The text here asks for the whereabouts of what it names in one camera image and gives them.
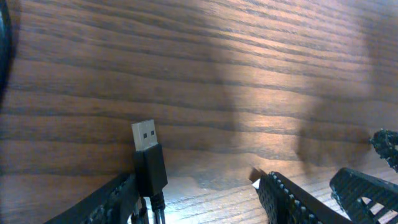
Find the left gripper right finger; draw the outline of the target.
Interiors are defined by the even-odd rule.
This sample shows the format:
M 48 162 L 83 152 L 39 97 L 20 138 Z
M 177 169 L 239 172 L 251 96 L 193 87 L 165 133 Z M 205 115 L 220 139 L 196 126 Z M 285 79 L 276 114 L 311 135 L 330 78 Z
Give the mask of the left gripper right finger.
M 278 172 L 255 170 L 253 187 L 269 223 L 353 223 Z

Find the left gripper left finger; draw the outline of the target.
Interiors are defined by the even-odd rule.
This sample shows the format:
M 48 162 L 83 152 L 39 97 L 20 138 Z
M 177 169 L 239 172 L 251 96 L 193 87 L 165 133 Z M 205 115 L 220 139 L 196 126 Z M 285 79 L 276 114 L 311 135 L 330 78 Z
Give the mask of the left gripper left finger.
M 124 173 L 45 224 L 127 223 L 138 200 L 136 176 Z

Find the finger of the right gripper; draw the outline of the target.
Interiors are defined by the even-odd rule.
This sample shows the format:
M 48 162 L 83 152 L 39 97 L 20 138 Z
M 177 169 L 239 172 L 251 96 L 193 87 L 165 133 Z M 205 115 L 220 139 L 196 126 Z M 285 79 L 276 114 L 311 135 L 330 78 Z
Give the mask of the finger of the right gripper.
M 381 159 L 397 172 L 397 131 L 381 129 L 369 140 Z
M 332 198 L 353 223 L 397 223 L 397 185 L 349 168 L 340 169 L 330 180 Z

